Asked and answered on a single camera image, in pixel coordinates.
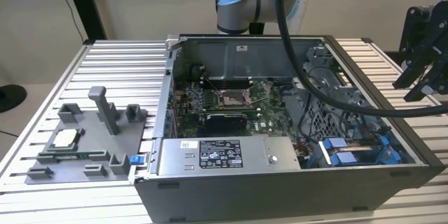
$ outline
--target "black cable on floor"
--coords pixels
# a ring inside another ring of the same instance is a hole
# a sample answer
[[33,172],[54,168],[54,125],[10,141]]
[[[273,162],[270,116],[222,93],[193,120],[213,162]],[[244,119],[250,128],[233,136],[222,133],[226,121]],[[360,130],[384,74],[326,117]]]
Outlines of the black cable on floor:
[[84,37],[82,37],[82,34],[81,34],[81,32],[80,32],[80,30],[78,30],[78,27],[77,27],[77,24],[76,24],[76,19],[74,19],[74,14],[73,14],[73,9],[72,9],[72,7],[70,7],[70,4],[68,3],[68,0],[65,0],[65,3],[66,3],[66,5],[68,5],[68,7],[69,7],[69,11],[70,11],[70,14],[72,14],[73,24],[74,24],[74,27],[76,27],[78,36],[81,37],[81,42],[84,42]]
[[5,132],[5,131],[0,131],[0,133],[6,134],[6,135],[9,135],[9,136],[18,137],[18,135],[14,135],[14,134],[12,134],[12,133],[9,133],[9,132]]

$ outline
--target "power supply label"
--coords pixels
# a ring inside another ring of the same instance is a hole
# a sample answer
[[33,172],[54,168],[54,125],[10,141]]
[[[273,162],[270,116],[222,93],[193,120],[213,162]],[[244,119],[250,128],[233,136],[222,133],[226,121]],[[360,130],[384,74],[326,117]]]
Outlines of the power supply label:
[[242,167],[240,140],[200,141],[198,152],[202,169]]

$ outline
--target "motherboard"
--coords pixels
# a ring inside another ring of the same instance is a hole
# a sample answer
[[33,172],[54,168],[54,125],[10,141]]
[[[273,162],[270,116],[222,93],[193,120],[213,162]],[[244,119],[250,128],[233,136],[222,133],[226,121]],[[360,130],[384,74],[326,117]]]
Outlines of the motherboard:
[[272,79],[222,81],[201,78],[176,84],[178,137],[297,136]]

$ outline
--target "aluminum extrusion table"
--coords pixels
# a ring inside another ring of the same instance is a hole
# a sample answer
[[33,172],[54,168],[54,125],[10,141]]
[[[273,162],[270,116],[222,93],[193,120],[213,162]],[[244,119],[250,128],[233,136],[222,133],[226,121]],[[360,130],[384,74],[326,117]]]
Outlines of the aluminum extrusion table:
[[[390,85],[401,69],[373,43],[361,39],[338,39],[338,43],[394,108],[440,104],[432,96],[405,103],[402,97],[408,91],[394,90]],[[42,150],[58,123],[61,104],[76,102],[82,110],[94,109],[86,96],[92,86],[106,87],[108,101],[118,109],[129,103],[138,103],[148,110],[140,152],[150,150],[164,63],[164,41],[104,40],[82,46],[0,163],[0,223],[150,223],[129,181],[26,185],[24,180],[34,163],[32,157]],[[441,162],[448,164],[448,116],[406,119],[406,122]],[[273,222],[448,223],[448,170],[424,187],[398,192],[374,212],[236,223]]]

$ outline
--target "beige wall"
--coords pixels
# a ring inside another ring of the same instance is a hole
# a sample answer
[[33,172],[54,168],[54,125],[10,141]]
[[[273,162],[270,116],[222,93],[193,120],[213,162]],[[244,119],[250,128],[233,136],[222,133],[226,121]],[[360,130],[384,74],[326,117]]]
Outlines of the beige wall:
[[56,82],[81,45],[64,0],[0,4],[0,75],[14,83]]
[[433,3],[434,0],[308,0],[298,31],[337,38],[369,37],[382,50],[396,51],[409,7]]
[[[14,83],[56,82],[80,48],[64,0],[0,3],[0,76]],[[110,39],[164,39],[169,33],[216,31],[213,0],[96,3]],[[430,3],[432,0],[309,0],[300,33],[372,37],[386,50],[394,50],[408,7]],[[276,25],[268,24],[265,30],[276,33]]]

